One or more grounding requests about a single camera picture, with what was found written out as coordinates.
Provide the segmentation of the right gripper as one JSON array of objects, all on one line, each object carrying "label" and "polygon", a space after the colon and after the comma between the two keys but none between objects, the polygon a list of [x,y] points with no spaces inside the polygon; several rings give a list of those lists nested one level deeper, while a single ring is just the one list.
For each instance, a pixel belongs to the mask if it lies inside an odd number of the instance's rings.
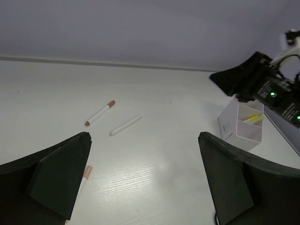
[{"label": "right gripper", "polygon": [[271,64],[271,58],[256,52],[239,66],[211,74],[210,80],[240,102],[257,100],[268,107],[280,107],[293,99],[293,83],[280,71],[287,58]]}]

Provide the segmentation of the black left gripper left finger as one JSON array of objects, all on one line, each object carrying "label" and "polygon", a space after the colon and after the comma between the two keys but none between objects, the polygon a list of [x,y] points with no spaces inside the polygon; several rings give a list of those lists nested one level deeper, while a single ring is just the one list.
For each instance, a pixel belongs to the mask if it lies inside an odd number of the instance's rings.
[{"label": "black left gripper left finger", "polygon": [[63,225],[71,219],[91,149],[88,132],[0,166],[2,225]]}]

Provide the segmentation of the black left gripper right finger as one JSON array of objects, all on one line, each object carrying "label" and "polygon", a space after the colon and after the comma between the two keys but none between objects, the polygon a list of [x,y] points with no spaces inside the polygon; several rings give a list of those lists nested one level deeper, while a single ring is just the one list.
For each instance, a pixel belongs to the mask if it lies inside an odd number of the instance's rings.
[{"label": "black left gripper right finger", "polygon": [[234,147],[209,132],[198,137],[220,225],[298,225],[300,171]]}]

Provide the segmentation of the peach cap white marker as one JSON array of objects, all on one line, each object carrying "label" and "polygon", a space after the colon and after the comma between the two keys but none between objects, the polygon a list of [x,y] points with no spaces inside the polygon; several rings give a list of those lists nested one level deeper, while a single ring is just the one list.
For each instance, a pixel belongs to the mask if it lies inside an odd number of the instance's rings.
[{"label": "peach cap white marker", "polygon": [[78,194],[77,194],[77,197],[76,197],[76,201],[75,201],[75,204],[74,204],[74,207],[77,205],[77,202],[82,194],[82,191],[84,189],[84,186],[87,182],[87,180],[89,179],[89,176],[92,172],[92,169],[93,167],[91,165],[87,166],[85,171],[84,171],[84,174],[83,174],[83,177],[82,177],[82,181],[81,181],[81,184],[80,184],[80,187],[79,187],[79,191],[78,191]]}]

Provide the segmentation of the brown cap white marker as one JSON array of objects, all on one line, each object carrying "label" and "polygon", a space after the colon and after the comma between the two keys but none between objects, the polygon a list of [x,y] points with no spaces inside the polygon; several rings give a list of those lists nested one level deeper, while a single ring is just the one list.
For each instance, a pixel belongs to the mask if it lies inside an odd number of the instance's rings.
[{"label": "brown cap white marker", "polygon": [[88,119],[85,122],[85,126],[88,127],[92,123],[94,123],[96,120],[98,120],[102,115],[104,115],[111,107],[115,105],[115,100],[112,100],[110,103],[108,103],[103,109],[101,109],[99,112],[97,112],[94,116],[92,116],[90,119]]}]

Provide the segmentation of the all white marker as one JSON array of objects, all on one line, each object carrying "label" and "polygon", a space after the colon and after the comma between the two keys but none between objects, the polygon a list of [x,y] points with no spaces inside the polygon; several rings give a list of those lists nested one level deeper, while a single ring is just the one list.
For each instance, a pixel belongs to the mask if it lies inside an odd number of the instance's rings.
[{"label": "all white marker", "polygon": [[138,115],[135,118],[125,122],[124,124],[122,124],[121,126],[117,127],[116,129],[112,130],[109,135],[110,136],[114,136],[118,133],[120,133],[121,131],[127,129],[128,127],[130,127],[131,125],[135,124],[136,122],[138,122],[139,120],[141,120],[143,118],[142,115]]}]

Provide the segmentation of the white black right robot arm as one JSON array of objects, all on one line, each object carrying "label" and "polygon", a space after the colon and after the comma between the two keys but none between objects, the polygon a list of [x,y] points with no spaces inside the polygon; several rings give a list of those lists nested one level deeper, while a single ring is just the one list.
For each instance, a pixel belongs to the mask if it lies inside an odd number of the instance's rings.
[{"label": "white black right robot arm", "polygon": [[239,102],[259,101],[282,119],[300,127],[300,75],[294,80],[280,71],[282,58],[275,65],[271,58],[255,52],[248,60],[234,68],[213,73],[210,80],[227,96]]}]

